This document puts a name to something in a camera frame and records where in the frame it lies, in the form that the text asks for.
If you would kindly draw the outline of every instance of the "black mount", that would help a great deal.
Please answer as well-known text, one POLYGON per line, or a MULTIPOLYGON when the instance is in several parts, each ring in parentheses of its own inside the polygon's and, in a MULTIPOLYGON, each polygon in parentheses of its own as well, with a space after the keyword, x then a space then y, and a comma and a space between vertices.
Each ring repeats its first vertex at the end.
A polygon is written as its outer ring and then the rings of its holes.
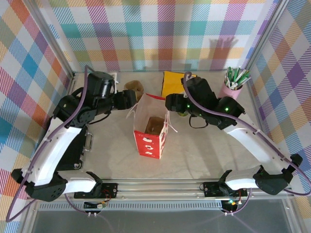
POLYGON ((227 170, 217 182, 204 182, 203 189, 204 196, 206 198, 210 197, 233 197, 238 198, 241 193, 241 197, 247 197, 247 191, 232 190, 228 185, 225 184, 225 179, 232 170, 227 170))
MULTIPOLYGON (((291 160, 298 167, 302 163, 302 157, 299 154, 291 155, 291 160)), ((294 171, 295 168, 289 165, 287 169, 282 169, 281 174, 270 175, 265 171, 263 166, 261 166, 260 170, 253 178, 258 188, 262 191, 271 195, 276 195, 289 185, 292 181, 294 171)))
POLYGON ((232 205, 232 203, 228 202, 227 200, 222 200, 222 212, 227 213, 227 211, 236 211, 238 209, 237 203, 235 205, 232 205))
POLYGON ((109 198, 114 199, 117 197, 118 184, 117 183, 100 183, 98 185, 98 192, 96 195, 92 193, 76 192, 74 193, 75 199, 106 199, 107 195, 109 198))
MULTIPOLYGON (((84 194, 94 198, 101 196, 102 180, 93 172, 87 171, 86 173, 95 179, 96 185, 89 193, 84 194)), ((23 180, 21 169, 14 169, 11 176, 17 183, 21 183, 23 180)), ((68 181, 61 178, 56 171, 53 174, 51 182, 48 184, 35 186, 33 182, 26 182, 25 191, 33 199, 50 202, 56 200, 63 194, 67 182, 68 181)))

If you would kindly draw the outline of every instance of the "metal bracket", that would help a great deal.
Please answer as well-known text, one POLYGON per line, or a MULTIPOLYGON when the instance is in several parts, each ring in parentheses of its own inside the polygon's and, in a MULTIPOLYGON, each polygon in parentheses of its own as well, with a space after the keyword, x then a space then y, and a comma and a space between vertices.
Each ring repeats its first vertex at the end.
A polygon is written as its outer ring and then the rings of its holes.
POLYGON ((86 137, 87 137, 88 135, 90 135, 90 137, 91 137, 90 142, 89 142, 89 146, 88 146, 88 149, 84 146, 83 151, 91 151, 91 150, 92 150, 93 134, 87 131, 87 132, 86 132, 86 137))
MULTIPOLYGON (((204 182, 203 189, 201 191, 204 192, 204 197, 212 198, 212 197, 227 197, 219 188, 218 182, 204 182)), ((247 191, 244 189, 236 190, 230 193, 229 197, 239 197, 241 192, 241 197, 247 197, 247 191)))
POLYGON ((90 193, 77 192, 74 193, 75 199, 114 199, 117 197, 117 183, 102 183, 101 193, 98 197, 93 197, 90 193))

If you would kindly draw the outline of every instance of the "black cable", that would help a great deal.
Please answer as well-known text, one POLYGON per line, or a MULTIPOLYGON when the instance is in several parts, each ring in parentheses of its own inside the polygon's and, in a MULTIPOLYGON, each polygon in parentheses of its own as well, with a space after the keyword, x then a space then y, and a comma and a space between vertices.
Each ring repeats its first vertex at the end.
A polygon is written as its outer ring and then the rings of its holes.
POLYGON ((192 116, 189 117, 189 125, 191 126, 191 128, 194 128, 194 129, 203 129, 203 128, 206 128, 208 126, 208 123, 206 122, 206 125, 205 126, 202 126, 202 127, 193 127, 191 125, 191 119, 192 119, 192 116))
POLYGON ((78 88, 77 90, 75 90, 74 92, 72 92, 72 96, 77 96, 77 95, 79 95, 80 93, 82 93, 82 91, 83 91, 83 87, 80 87, 80 88, 78 88))
POLYGON ((105 115, 105 116, 104 116, 102 119, 100 119, 100 120, 96 120, 96 121, 93 121, 93 122, 89 123, 89 125, 92 125, 92 124, 101 122, 101 121, 105 120, 108 116, 110 116, 110 113, 108 113, 107 115, 105 115))
POLYGON ((201 189, 201 185, 204 185, 204 184, 203 184, 203 183, 202 183, 202 184, 200 184, 199 189, 200 189, 202 192, 204 192, 204 190, 203 190, 203 189, 201 189))

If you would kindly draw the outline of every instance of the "paper box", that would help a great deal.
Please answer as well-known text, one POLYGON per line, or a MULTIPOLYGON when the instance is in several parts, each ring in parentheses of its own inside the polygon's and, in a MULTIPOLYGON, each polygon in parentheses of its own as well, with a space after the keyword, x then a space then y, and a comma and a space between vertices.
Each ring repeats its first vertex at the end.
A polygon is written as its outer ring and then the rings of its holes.
POLYGON ((142 156, 160 159, 170 122, 170 112, 165 107, 165 98, 143 94, 127 117, 131 112, 134 112, 134 137, 138 153, 142 156), (158 129, 159 135, 145 133, 151 117, 164 119, 162 129, 158 129))

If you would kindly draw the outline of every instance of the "small cup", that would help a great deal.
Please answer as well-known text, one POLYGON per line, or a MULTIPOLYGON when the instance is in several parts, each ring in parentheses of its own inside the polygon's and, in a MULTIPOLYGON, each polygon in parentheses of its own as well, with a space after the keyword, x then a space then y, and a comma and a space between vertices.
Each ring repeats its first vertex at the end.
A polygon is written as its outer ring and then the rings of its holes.
POLYGON ((238 90, 231 90, 225 85, 225 83, 223 83, 222 88, 220 89, 220 92, 218 94, 218 98, 222 98, 224 96, 230 96, 231 98, 237 100, 237 98, 238 98, 238 96, 242 90, 242 87, 243 87, 243 85, 240 86, 238 90))

